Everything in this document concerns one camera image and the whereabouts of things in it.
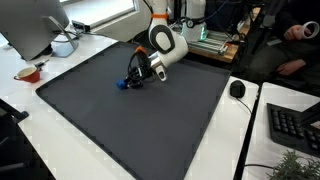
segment black computer mouse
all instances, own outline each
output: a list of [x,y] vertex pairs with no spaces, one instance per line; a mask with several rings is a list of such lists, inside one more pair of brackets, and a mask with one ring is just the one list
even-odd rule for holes
[[230,85],[230,95],[235,98],[242,98],[246,93],[246,86],[239,80],[235,80]]

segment person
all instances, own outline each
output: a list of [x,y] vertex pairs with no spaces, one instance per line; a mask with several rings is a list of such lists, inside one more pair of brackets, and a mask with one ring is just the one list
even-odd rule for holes
[[[266,46],[252,59],[245,72],[249,81],[263,82],[275,77],[300,74],[306,82],[320,86],[320,33],[303,39],[300,29],[310,21],[320,24],[319,0],[291,0],[277,13],[272,34],[280,41]],[[304,33],[314,31],[307,26]]]

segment blue object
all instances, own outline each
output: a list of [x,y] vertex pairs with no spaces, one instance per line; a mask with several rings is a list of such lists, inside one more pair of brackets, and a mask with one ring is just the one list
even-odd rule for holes
[[124,82],[124,80],[117,81],[117,86],[121,90],[128,89],[127,84]]

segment red cup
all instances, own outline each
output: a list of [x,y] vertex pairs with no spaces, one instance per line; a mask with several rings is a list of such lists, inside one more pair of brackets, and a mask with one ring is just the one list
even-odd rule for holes
[[28,67],[18,72],[13,79],[35,83],[40,80],[40,72],[36,67]]

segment monitor stand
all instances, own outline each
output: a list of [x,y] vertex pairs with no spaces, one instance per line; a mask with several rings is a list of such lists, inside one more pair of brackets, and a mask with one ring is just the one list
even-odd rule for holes
[[73,41],[70,37],[69,33],[63,28],[63,26],[52,16],[46,17],[51,24],[53,23],[56,27],[58,27],[61,32],[67,37],[69,43],[62,43],[59,46],[53,48],[52,57],[62,57],[66,58],[70,54],[72,54],[79,46],[77,41]]

